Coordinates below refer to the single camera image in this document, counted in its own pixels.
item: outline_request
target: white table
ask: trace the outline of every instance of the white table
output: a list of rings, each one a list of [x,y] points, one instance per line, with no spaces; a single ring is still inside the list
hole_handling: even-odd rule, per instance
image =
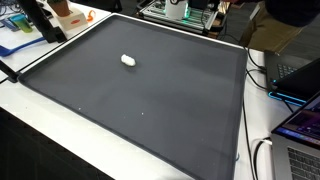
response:
[[[83,30],[85,30],[88,27],[91,27],[95,23],[99,22],[101,19],[106,18],[111,13],[108,11],[103,11],[95,8],[91,8],[88,6],[83,6],[76,3],[70,3],[70,6],[75,7],[82,11],[84,15],[87,17],[90,10],[94,10],[96,12],[96,16],[93,19],[93,21],[89,22],[88,25],[83,25],[80,27],[77,27],[75,29],[65,31],[65,35],[68,40],[70,40],[72,37],[76,36]],[[50,8],[49,5],[45,4],[45,9],[53,12],[54,11]],[[55,18],[50,19],[51,24],[56,27],[60,26],[59,22]],[[41,33],[37,30],[36,27],[33,26],[32,33],[23,33],[22,31],[12,32],[8,28],[1,28],[0,29],[0,45],[6,47],[6,48],[15,48],[21,44],[27,43],[29,41],[32,41],[34,39],[37,39],[39,37],[42,37]],[[43,56],[44,54],[48,53],[49,51],[57,48],[58,46],[62,45],[62,43],[47,43],[46,41],[39,42],[37,44],[34,44],[32,46],[28,46],[24,49],[21,49],[19,53],[14,53],[7,57],[0,57],[0,60],[2,60],[6,65],[8,65],[10,68],[12,68],[14,71],[19,71],[26,65],[32,63],[33,61],[37,60],[39,57]],[[7,78],[7,75],[0,71],[0,81]]]
[[[198,35],[193,36],[241,48]],[[32,56],[41,56],[41,53],[35,52]],[[261,52],[252,51],[252,57],[260,64],[263,62]],[[248,69],[251,68],[254,67],[248,61]],[[263,85],[264,76],[254,73],[252,73],[253,76]],[[192,179],[150,153],[29,90],[20,83],[13,84],[5,81],[0,84],[0,94],[0,106],[5,110],[115,179]],[[270,131],[290,114],[282,102],[267,97],[266,92],[258,89],[249,78],[246,80],[244,100],[250,144],[257,143],[256,139],[270,136]],[[243,122],[242,118],[238,142],[240,159],[236,162],[234,179],[251,180]],[[262,146],[258,162],[260,180],[271,180],[273,178],[271,151],[268,146]]]

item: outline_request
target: floor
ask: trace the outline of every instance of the floor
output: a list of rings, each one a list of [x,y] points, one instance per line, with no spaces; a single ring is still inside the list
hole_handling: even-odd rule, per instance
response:
[[[121,14],[132,16],[135,12],[137,0],[121,0],[123,10]],[[232,8],[228,14],[228,32],[237,39],[240,39],[241,34],[246,27],[249,16],[255,7],[255,3],[247,3],[241,9]],[[320,16],[315,21],[306,27],[302,33],[283,51],[284,54],[298,56],[310,60],[320,58]],[[224,41],[236,42],[226,36]]]

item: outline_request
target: gray fabric surface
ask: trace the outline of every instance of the gray fabric surface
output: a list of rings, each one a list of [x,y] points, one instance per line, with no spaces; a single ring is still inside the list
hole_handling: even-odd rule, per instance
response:
[[[114,16],[19,80],[196,179],[231,180],[245,67],[243,49]]]

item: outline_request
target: laptop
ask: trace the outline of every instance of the laptop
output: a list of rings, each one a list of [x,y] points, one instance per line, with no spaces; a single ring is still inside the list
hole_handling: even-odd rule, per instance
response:
[[[269,97],[298,106],[320,91],[320,58],[314,61],[264,53]]]
[[[320,180],[320,92],[272,131],[276,180]]]

